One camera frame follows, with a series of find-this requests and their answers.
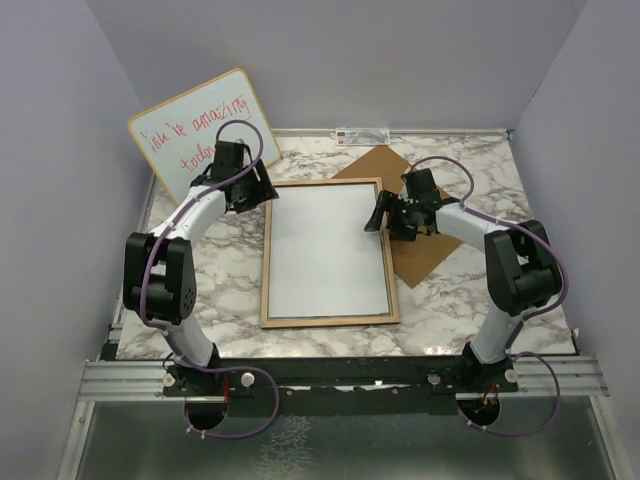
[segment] wooden frame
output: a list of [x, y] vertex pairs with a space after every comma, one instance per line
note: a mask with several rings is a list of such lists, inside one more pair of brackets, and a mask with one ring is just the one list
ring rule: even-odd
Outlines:
[[[273, 185], [277, 188], [297, 186], [307, 187], [314, 185], [353, 185], [369, 183], [374, 185], [376, 195], [382, 190], [382, 180], [380, 178], [288, 180], [273, 182]], [[393, 271], [393, 260], [391, 258], [389, 232], [386, 229], [383, 229], [380, 232], [380, 235], [382, 242], [381, 246], [385, 283], [387, 288], [387, 301], [389, 305], [389, 312], [387, 314], [361, 316], [291, 317], [271, 319], [269, 316], [269, 280], [271, 270], [272, 215], [273, 205], [272, 202], [268, 202], [265, 214], [265, 241], [262, 266], [262, 303], [260, 311], [260, 325], [262, 328], [336, 327], [348, 325], [353, 326], [399, 323], [400, 316], [398, 307], [398, 294], [396, 290], [395, 274]]]

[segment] wire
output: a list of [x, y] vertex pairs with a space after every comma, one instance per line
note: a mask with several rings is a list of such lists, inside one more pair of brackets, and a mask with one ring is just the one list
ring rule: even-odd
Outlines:
[[487, 393], [484, 394], [484, 397], [482, 398], [482, 404], [483, 405], [487, 405], [487, 403], [489, 402], [489, 394], [493, 391], [496, 391], [496, 398], [498, 398], [498, 389], [497, 389], [497, 384], [496, 382], [492, 382], [491, 386], [489, 387], [489, 390], [487, 390]]
[[166, 357], [164, 357], [164, 360], [162, 360], [162, 369], [163, 369], [165, 372], [168, 372], [168, 371], [169, 371], [169, 370], [167, 370], [167, 367], [166, 367], [165, 365], [167, 364], [167, 361], [168, 361], [171, 357], [173, 357], [173, 352], [171, 352], [169, 355], [167, 355]]
[[531, 430], [516, 430], [516, 431], [496, 430], [496, 429], [479, 425], [473, 422], [472, 420], [469, 419], [469, 417], [465, 415], [462, 409], [458, 408], [458, 414], [466, 420], [467, 425], [469, 427], [475, 428], [476, 430], [480, 430], [481, 432], [484, 432], [484, 433], [498, 435], [500, 437], [527, 437], [529, 435], [535, 435], [536, 433], [540, 433], [555, 423], [555, 421], [558, 419], [558, 416], [560, 415], [560, 410], [562, 407], [562, 395], [560, 393], [560, 381], [558, 380], [558, 376], [556, 375], [556, 372], [553, 371], [553, 367], [551, 367], [549, 362], [547, 362], [541, 355], [538, 355], [537, 353], [533, 353], [533, 352], [521, 352], [513, 357], [513, 362], [514, 363], [517, 362], [522, 357], [535, 357], [538, 360], [540, 360], [542, 364], [545, 367], [547, 367], [547, 369], [549, 370], [549, 373], [551, 374], [551, 378], [553, 378], [553, 383], [556, 387], [556, 403], [553, 407], [553, 412], [551, 412], [551, 415], [549, 416], [549, 418], [547, 418], [547, 420], [545, 420], [544, 423], [542, 423], [541, 425], [535, 428], [532, 428]]
[[[162, 244], [163, 240], [167, 237], [167, 235], [169, 235], [169, 233], [173, 229], [173, 225], [178, 224], [178, 222], [182, 219], [182, 217], [184, 217], [187, 214], [187, 212], [191, 210], [194, 204], [196, 204], [202, 197], [212, 192], [215, 192], [216, 190], [219, 190], [223, 187], [226, 187], [227, 185], [242, 178], [251, 170], [253, 170], [253, 168], [256, 166], [256, 164], [260, 161], [262, 157], [262, 152], [264, 148], [264, 140], [262, 138], [262, 135], [260, 134], [260, 131], [252, 123], [246, 120], [240, 120], [240, 119], [229, 120], [228, 122], [222, 124], [216, 133], [216, 142], [220, 139], [220, 134], [222, 133], [222, 131], [232, 124], [246, 125], [255, 132], [260, 142], [260, 148], [258, 149], [258, 153], [255, 159], [252, 159], [251, 163], [247, 167], [245, 167], [240, 173], [232, 177], [229, 177], [226, 180], [223, 180], [213, 185], [212, 187], [207, 188], [206, 190], [201, 191], [198, 195], [191, 198], [191, 200], [185, 203], [184, 206], [178, 211], [178, 213], [176, 213], [176, 216], [173, 218], [173, 221], [171, 222], [171, 224], [167, 225], [167, 227], [156, 238], [153, 246], [151, 247], [151, 251], [149, 252], [149, 258], [147, 260], [147, 265], [145, 267], [145, 271], [142, 277], [142, 287], [141, 287], [141, 294], [140, 294], [140, 319], [142, 320], [142, 323], [144, 323], [147, 327], [157, 328], [165, 332], [167, 330], [165, 326], [154, 324], [152, 320], [149, 320], [147, 318], [147, 293], [149, 289], [149, 279], [151, 277], [151, 269], [153, 268], [153, 264], [158, 254], [158, 250], [160, 249], [160, 245]], [[256, 372], [266, 377], [266, 379], [269, 381], [269, 383], [273, 387], [273, 391], [275, 394], [275, 406], [273, 408], [273, 412], [271, 413], [271, 416], [267, 419], [267, 421], [262, 426], [254, 430], [251, 430], [245, 433], [238, 433], [238, 434], [222, 434], [222, 433], [214, 433], [214, 432], [198, 430], [194, 428], [193, 425], [191, 424], [191, 421], [189, 419], [189, 412], [185, 409], [185, 418], [189, 423], [188, 431], [194, 430], [203, 436], [207, 436], [211, 438], [240, 439], [240, 438], [249, 438], [254, 435], [257, 435], [258, 433], [266, 430], [273, 423], [273, 421], [275, 420], [278, 414], [278, 410], [280, 408], [280, 393], [278, 391], [278, 384], [276, 383], [274, 378], [269, 374], [269, 372], [261, 368], [249, 367], [249, 366], [247, 367], [238, 366], [238, 367], [231, 367], [231, 368], [205, 368], [194, 363], [190, 358], [186, 357], [182, 352], [182, 350], [180, 349], [180, 347], [172, 344], [172, 342], [170, 341], [170, 337], [167, 337], [167, 343], [169, 344], [169, 347], [171, 348], [172, 352], [175, 354], [176, 358], [178, 358], [181, 362], [193, 368], [194, 370], [198, 370], [199, 372], [209, 373], [209, 374], [229, 373], [229, 372], [235, 372], [237, 370]]]
[[224, 385], [224, 401], [225, 403], [229, 403], [229, 395], [231, 391], [231, 386], [229, 385], [229, 379], [226, 377], [223, 378], [222, 385]]
[[[547, 242], [545, 242], [542, 238], [540, 238], [535, 233], [530, 232], [526, 228], [518, 225], [517, 223], [509, 222], [509, 221], [506, 221], [506, 220], [502, 220], [502, 219], [496, 218], [496, 217], [494, 217], [492, 215], [488, 215], [486, 213], [480, 212], [480, 211], [475, 210], [473, 208], [470, 208], [470, 207], [468, 207], [466, 205], [467, 199], [473, 194], [473, 191], [475, 190], [475, 180], [473, 179], [473, 175], [471, 175], [471, 172], [469, 171], [469, 169], [467, 167], [465, 167], [458, 160], [454, 160], [452, 158], [444, 157], [444, 156], [440, 156], [440, 155], [431, 156], [431, 157], [423, 158], [422, 160], [419, 160], [416, 163], [414, 163], [411, 166], [411, 170], [410, 171], [411, 172], [415, 171], [415, 169], [416, 169], [416, 167], [418, 165], [420, 165], [421, 163], [427, 162], [429, 160], [444, 160], [446, 162], [453, 163], [454, 165], [459, 167], [465, 173], [465, 175], [467, 176], [467, 179], [469, 180], [469, 190], [460, 199], [460, 207], [462, 208], [463, 211], [467, 211], [470, 214], [472, 214], [472, 215], [474, 215], [474, 216], [476, 216], [476, 217], [478, 217], [478, 218], [480, 218], [482, 220], [486, 220], [488, 222], [493, 222], [493, 223], [496, 223], [497, 225], [501, 225], [503, 227], [514, 228], [514, 229], [518, 230], [519, 232], [521, 232], [524, 235], [528, 236], [534, 242], [536, 242], [540, 246], [542, 246], [542, 248], [544, 248], [547, 252], [549, 252], [549, 255], [551, 255], [551, 257], [553, 257], [553, 260], [558, 265], [558, 269], [560, 270], [560, 276], [561, 276], [561, 281], [562, 281], [562, 287], [561, 287], [561, 290], [560, 290], [560, 295], [558, 296], [557, 300], [555, 302], [553, 302], [551, 305], [548, 305], [546, 307], [534, 310], [532, 312], [525, 313], [522, 316], [522, 321], [520, 323], [518, 323], [516, 328], [511, 333], [511, 336], [507, 340], [506, 350], [510, 350], [511, 346], [513, 345], [513, 342], [515, 341], [517, 336], [522, 331], [522, 327], [523, 327], [523, 324], [524, 324], [525, 321], [527, 321], [527, 320], [529, 320], [529, 319], [531, 319], [533, 317], [537, 317], [538, 315], [542, 315], [544, 313], [550, 312], [551, 310], [554, 310], [555, 308], [559, 307], [562, 304], [562, 302], [564, 302], [565, 298], [567, 298], [567, 293], [569, 292], [569, 277], [567, 275], [567, 270], [566, 270], [564, 264], [560, 261], [560, 258], [558, 257], [556, 252], [551, 248], [551, 245], [549, 245]], [[473, 428], [475, 428], [477, 430], [481, 430], [483, 432], [491, 433], [491, 434], [494, 434], [494, 435], [499, 435], [499, 436], [502, 436], [502, 437], [523, 437], [523, 436], [534, 435], [536, 433], [539, 433], [542, 430], [544, 430], [544, 429], [548, 428], [549, 426], [551, 426], [556, 421], [556, 419], [558, 418], [558, 415], [560, 414], [560, 407], [562, 405], [562, 396], [561, 396], [561, 393], [560, 393], [560, 383], [558, 381], [558, 377], [557, 377], [556, 373], [553, 371], [553, 368], [551, 367], [551, 365], [541, 355], [538, 355], [537, 353], [525, 351], [525, 352], [521, 352], [521, 353], [515, 355], [512, 358], [513, 358], [513, 361], [516, 362], [518, 359], [520, 359], [522, 357], [535, 357], [538, 360], [540, 360], [544, 364], [544, 366], [547, 367], [547, 369], [549, 370], [549, 373], [551, 374], [551, 377], [553, 378], [553, 383], [555, 384], [555, 387], [556, 387], [556, 404], [555, 404], [555, 407], [553, 409], [553, 413], [551, 414], [551, 416], [542, 425], [540, 425], [540, 426], [538, 426], [538, 427], [536, 427], [536, 428], [534, 428], [532, 430], [508, 432], [508, 431], [503, 431], [503, 430], [494, 430], [494, 429], [488, 428], [486, 426], [478, 425], [477, 423], [472, 422], [464, 414], [464, 412], [460, 408], [458, 408], [458, 413], [460, 413], [460, 415], [462, 415], [462, 417], [467, 421], [467, 425], [469, 425], [470, 427], [473, 427]]]
[[[421, 163], [424, 163], [426, 161], [429, 161], [429, 160], [444, 160], [446, 162], [453, 163], [458, 168], [460, 168], [465, 173], [465, 175], [467, 176], [467, 179], [469, 180], [469, 190], [460, 199], [460, 207], [462, 207], [462, 210], [467, 211], [471, 215], [474, 215], [474, 216], [476, 216], [478, 218], [481, 218], [482, 220], [486, 220], [488, 222], [492, 222], [492, 223], [495, 223], [497, 225], [501, 225], [501, 226], [507, 227], [507, 228], [515, 228], [519, 232], [521, 232], [524, 235], [528, 236], [534, 242], [538, 243], [547, 252], [549, 252], [549, 255], [551, 255], [553, 257], [553, 260], [558, 265], [558, 269], [560, 270], [561, 282], [562, 282], [562, 287], [560, 289], [560, 295], [558, 296], [556, 301], [553, 302], [551, 305], [548, 305], [548, 306], [543, 307], [543, 308], [538, 309], [538, 310], [534, 310], [532, 312], [525, 313], [522, 316], [522, 321], [524, 322], [524, 321], [529, 320], [529, 319], [531, 319], [533, 317], [537, 317], [538, 315], [542, 315], [544, 313], [550, 312], [551, 310], [554, 310], [555, 308], [557, 308], [560, 305], [562, 305], [562, 302], [564, 302], [564, 300], [567, 298], [567, 293], [569, 292], [569, 276], [567, 275], [566, 267], [564, 266], [562, 261], [560, 261], [560, 258], [558, 257], [556, 252], [553, 250], [553, 248], [551, 248], [551, 245], [549, 245], [547, 242], [545, 242], [542, 238], [540, 238], [535, 233], [530, 232], [526, 228], [518, 225], [517, 223], [496, 218], [496, 217], [494, 217], [492, 215], [488, 215], [486, 213], [480, 212], [478, 210], [475, 210], [475, 209], [467, 206], [466, 205], [466, 201], [473, 194], [473, 191], [475, 190], [476, 182], [473, 179], [473, 175], [471, 175], [471, 172], [469, 171], [469, 169], [467, 167], [465, 167], [458, 160], [454, 160], [453, 158], [444, 157], [444, 156], [440, 156], [440, 155], [434, 155], [434, 156], [431, 156], [431, 157], [423, 158], [422, 160], [418, 160], [416, 163], [414, 163], [411, 166], [411, 170], [410, 171], [412, 171], [412, 172], [415, 171], [415, 169], [416, 169], [416, 167], [418, 165], [420, 165]], [[518, 336], [518, 334], [520, 333], [521, 330], [522, 330], [522, 322], [515, 328], [513, 334], [511, 335], [511, 338], [509, 339], [509, 342], [507, 343], [507, 348], [511, 347], [511, 345], [513, 344], [515, 338]]]

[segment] wooden-framed whiteboard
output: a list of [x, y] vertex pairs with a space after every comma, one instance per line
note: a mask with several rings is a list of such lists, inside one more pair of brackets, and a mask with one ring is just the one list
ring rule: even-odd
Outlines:
[[[278, 142], [247, 74], [240, 69], [132, 117], [129, 133], [171, 199], [178, 204], [186, 198], [191, 181], [213, 161], [218, 128], [238, 119], [251, 122], [260, 131], [265, 165], [280, 158]], [[220, 139], [242, 139], [253, 155], [258, 153], [258, 136], [246, 125], [229, 125]]]
[[379, 178], [274, 182], [266, 207], [262, 328], [399, 322], [389, 234], [367, 233]]

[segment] whiteboard border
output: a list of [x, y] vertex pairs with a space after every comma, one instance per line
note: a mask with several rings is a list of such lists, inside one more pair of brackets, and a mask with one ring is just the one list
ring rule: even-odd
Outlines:
[[167, 194], [169, 195], [169, 197], [171, 198], [173, 203], [175, 203], [176, 205], [178, 205], [180, 202], [178, 202], [175, 199], [175, 197], [171, 194], [171, 190], [169, 189], [167, 184], [164, 182], [162, 177], [158, 174], [158, 171], [156, 170], [155, 165], [153, 164], [151, 159], [147, 156], [147, 154], [144, 151], [144, 148], [142, 148], [142, 145], [140, 144], [140, 142], [136, 138], [135, 134], [133, 133], [133, 130], [131, 129], [131, 124], [135, 120], [137, 120], [138, 118], [143, 117], [146, 114], [151, 113], [154, 110], [157, 110], [158, 108], [164, 107], [165, 105], [168, 105], [169, 103], [174, 102], [174, 101], [178, 100], [179, 98], [182, 98], [182, 97], [184, 97], [186, 95], [189, 95], [190, 93], [195, 92], [196, 90], [198, 90], [198, 89], [200, 89], [202, 87], [205, 87], [205, 86], [209, 85], [210, 83], [217, 82], [218, 80], [220, 80], [220, 79], [222, 79], [222, 78], [224, 78], [224, 77], [226, 77], [228, 75], [231, 75], [231, 74], [233, 74], [235, 72], [241, 72], [244, 75], [244, 78], [247, 79], [247, 84], [249, 85], [249, 89], [251, 90], [251, 93], [253, 94], [253, 98], [256, 99], [256, 103], [258, 104], [258, 108], [260, 109], [260, 113], [262, 114], [262, 118], [264, 118], [264, 123], [267, 125], [267, 128], [269, 129], [269, 133], [271, 133], [271, 136], [273, 137], [273, 140], [276, 143], [276, 147], [278, 148], [278, 156], [276, 158], [274, 158], [269, 163], [269, 165], [271, 165], [271, 164], [275, 163], [276, 161], [278, 161], [282, 157], [282, 151], [280, 150], [280, 144], [278, 143], [278, 139], [276, 138], [276, 136], [273, 134], [273, 129], [271, 128], [271, 125], [269, 124], [269, 119], [267, 119], [267, 116], [264, 114], [264, 110], [262, 109], [262, 104], [260, 103], [260, 99], [258, 99], [258, 96], [256, 95], [256, 91], [253, 89], [253, 85], [251, 85], [251, 81], [249, 80], [249, 76], [247, 75], [247, 72], [245, 72], [241, 68], [234, 68], [233, 70], [229, 70], [228, 72], [223, 73], [222, 75], [219, 75], [216, 78], [213, 78], [213, 79], [211, 79], [211, 80], [209, 80], [207, 82], [201, 83], [200, 85], [198, 85], [196, 87], [193, 87], [193, 88], [187, 90], [186, 92], [181, 93], [180, 95], [176, 95], [175, 97], [170, 98], [169, 100], [165, 100], [164, 102], [156, 105], [155, 107], [151, 107], [148, 110], [145, 110], [144, 112], [141, 112], [141, 113], [138, 113], [137, 115], [134, 115], [127, 122], [127, 129], [129, 130], [129, 135], [131, 135], [131, 137], [133, 138], [133, 141], [136, 142], [136, 145], [138, 146], [138, 148], [140, 149], [140, 151], [144, 155], [144, 158], [147, 160], [147, 163], [151, 167], [151, 170], [153, 170], [154, 175], [158, 178], [158, 180], [160, 180], [160, 183], [162, 183], [162, 186], [164, 187], [165, 191], [167, 192]]
[[[376, 195], [382, 191], [382, 180], [378, 178], [348, 178], [348, 179], [321, 179], [321, 180], [286, 180], [273, 182], [278, 187], [308, 187], [311, 185], [359, 185], [372, 183], [375, 186]], [[269, 316], [269, 278], [271, 270], [271, 226], [273, 214], [273, 200], [267, 202], [264, 224], [264, 256], [262, 260], [262, 301], [260, 309], [260, 326], [262, 328], [303, 328], [303, 327], [339, 327], [354, 325], [379, 325], [400, 322], [398, 291], [396, 278], [393, 271], [393, 259], [391, 258], [391, 243], [389, 231], [383, 228], [382, 258], [384, 262], [385, 283], [387, 285], [387, 299], [389, 300], [389, 313], [387, 315], [361, 315], [349, 317], [314, 317], [314, 318], [270, 318]]]

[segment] white sticker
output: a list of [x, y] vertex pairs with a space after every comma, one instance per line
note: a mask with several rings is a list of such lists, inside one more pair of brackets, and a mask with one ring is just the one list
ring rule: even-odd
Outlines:
[[389, 145], [391, 135], [388, 128], [339, 128], [335, 133], [336, 145], [364, 146]]

